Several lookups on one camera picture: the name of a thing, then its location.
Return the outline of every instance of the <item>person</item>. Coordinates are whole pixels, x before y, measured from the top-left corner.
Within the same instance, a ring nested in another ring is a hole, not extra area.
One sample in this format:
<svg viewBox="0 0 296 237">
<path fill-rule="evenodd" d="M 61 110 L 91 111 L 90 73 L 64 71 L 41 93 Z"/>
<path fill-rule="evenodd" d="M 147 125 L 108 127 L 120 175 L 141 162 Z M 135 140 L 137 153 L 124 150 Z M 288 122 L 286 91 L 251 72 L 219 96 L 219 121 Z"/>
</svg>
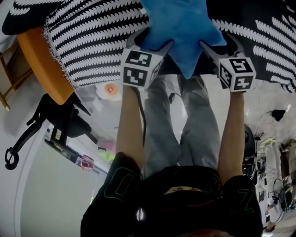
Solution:
<svg viewBox="0 0 296 237">
<path fill-rule="evenodd" d="M 136 93 L 123 86 L 117 155 L 83 216 L 82 237 L 261 236 L 254 185 L 242 173 L 243 93 L 230 95 L 220 143 L 202 78 L 178 75 L 178 83 L 188 114 L 180 144 L 172 129 L 165 77 L 157 76 L 144 104 L 144 147 Z"/>
</svg>

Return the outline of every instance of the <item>black chair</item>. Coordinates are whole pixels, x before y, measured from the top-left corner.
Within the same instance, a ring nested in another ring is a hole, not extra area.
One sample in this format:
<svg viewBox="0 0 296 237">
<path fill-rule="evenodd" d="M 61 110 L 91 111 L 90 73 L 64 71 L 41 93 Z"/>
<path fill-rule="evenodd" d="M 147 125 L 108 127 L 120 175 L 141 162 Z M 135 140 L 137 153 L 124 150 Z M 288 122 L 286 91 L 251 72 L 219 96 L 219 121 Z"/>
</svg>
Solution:
<svg viewBox="0 0 296 237">
<path fill-rule="evenodd" d="M 86 134 L 94 143 L 96 143 L 97 140 L 91 134 L 92 129 L 90 125 L 78 116 L 79 111 L 75 109 L 74 104 L 90 115 L 75 93 L 73 93 L 63 105 L 55 103 L 48 94 L 43 95 L 33 117 L 27 122 L 27 125 L 30 127 L 23 133 L 13 147 L 6 150 L 5 167 L 8 170 L 13 170 L 17 167 L 19 162 L 18 152 L 41 128 L 42 123 L 46 119 L 54 126 L 51 142 L 61 149 L 69 148 L 66 146 L 67 137 L 79 137 L 83 134 Z M 61 131 L 59 140 L 56 139 L 57 130 Z"/>
</svg>

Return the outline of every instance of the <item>wooden furniture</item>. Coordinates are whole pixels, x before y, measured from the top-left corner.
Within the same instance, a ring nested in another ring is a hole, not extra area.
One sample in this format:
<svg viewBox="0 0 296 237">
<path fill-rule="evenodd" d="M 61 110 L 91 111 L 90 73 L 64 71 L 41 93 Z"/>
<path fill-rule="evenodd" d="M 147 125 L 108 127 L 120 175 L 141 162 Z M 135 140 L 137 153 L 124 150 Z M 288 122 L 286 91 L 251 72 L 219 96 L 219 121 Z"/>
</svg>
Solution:
<svg viewBox="0 0 296 237">
<path fill-rule="evenodd" d="M 64 76 L 60 64 L 50 54 L 42 27 L 17 35 L 19 45 L 40 84 L 59 105 L 64 104 L 74 89 Z"/>
<path fill-rule="evenodd" d="M 33 73 L 33 71 L 31 69 L 29 69 L 24 74 L 22 74 L 20 77 L 18 77 L 17 79 L 12 78 L 11 71 L 9 71 L 8 66 L 4 61 L 4 56 L 10 52 L 16 52 L 18 49 L 19 49 L 19 44 L 16 44 L 16 45 L 12 46 L 11 48 L 7 49 L 5 52 L 0 53 L 1 64 L 4 68 L 4 71 L 9 79 L 9 81 L 12 84 L 11 87 L 4 93 L 4 95 L 2 95 L 2 93 L 0 92 L 0 101 L 1 101 L 2 105 L 6 108 L 7 111 L 10 110 L 9 105 L 6 102 L 6 97 L 8 96 L 8 94 L 12 90 L 17 89 L 17 87 Z"/>
</svg>

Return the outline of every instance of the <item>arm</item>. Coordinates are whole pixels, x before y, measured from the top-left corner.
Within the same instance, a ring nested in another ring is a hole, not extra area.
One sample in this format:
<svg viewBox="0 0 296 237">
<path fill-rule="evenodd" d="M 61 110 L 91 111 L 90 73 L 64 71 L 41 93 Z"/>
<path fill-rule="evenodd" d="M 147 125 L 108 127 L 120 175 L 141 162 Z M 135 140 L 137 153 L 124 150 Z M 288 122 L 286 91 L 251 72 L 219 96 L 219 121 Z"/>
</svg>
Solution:
<svg viewBox="0 0 296 237">
<path fill-rule="evenodd" d="M 127 236 L 137 227 L 136 190 L 143 163 L 142 124 L 135 92 L 123 86 L 123 101 L 116 144 L 117 154 L 106 180 L 83 216 L 82 237 Z"/>
<path fill-rule="evenodd" d="M 230 178 L 222 187 L 221 226 L 231 236 L 261 237 L 261 210 L 255 186 L 246 176 Z"/>
<path fill-rule="evenodd" d="M 138 99 L 129 86 L 123 86 L 123 100 L 117 134 L 116 152 L 133 158 L 139 169 L 144 162 L 143 133 Z"/>
<path fill-rule="evenodd" d="M 244 94 L 231 93 L 228 116 L 222 136 L 218 173 L 222 185 L 231 177 L 243 175 L 245 150 Z"/>
</svg>

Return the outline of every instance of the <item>black shirt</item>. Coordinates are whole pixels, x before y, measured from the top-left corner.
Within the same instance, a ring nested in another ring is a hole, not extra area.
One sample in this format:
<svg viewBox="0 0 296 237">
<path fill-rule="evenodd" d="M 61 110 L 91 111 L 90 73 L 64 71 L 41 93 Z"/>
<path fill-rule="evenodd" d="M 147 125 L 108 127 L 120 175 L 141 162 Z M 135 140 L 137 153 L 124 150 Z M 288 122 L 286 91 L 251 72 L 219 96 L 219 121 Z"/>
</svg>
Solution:
<svg viewBox="0 0 296 237">
<path fill-rule="evenodd" d="M 137 221 L 142 208 L 144 218 Z M 130 157 L 118 153 L 104 185 L 81 222 L 81 236 L 176 237 L 216 229 L 234 237 L 260 237 L 261 212 L 252 182 L 236 176 L 220 185 L 207 167 L 175 166 L 141 180 Z"/>
</svg>

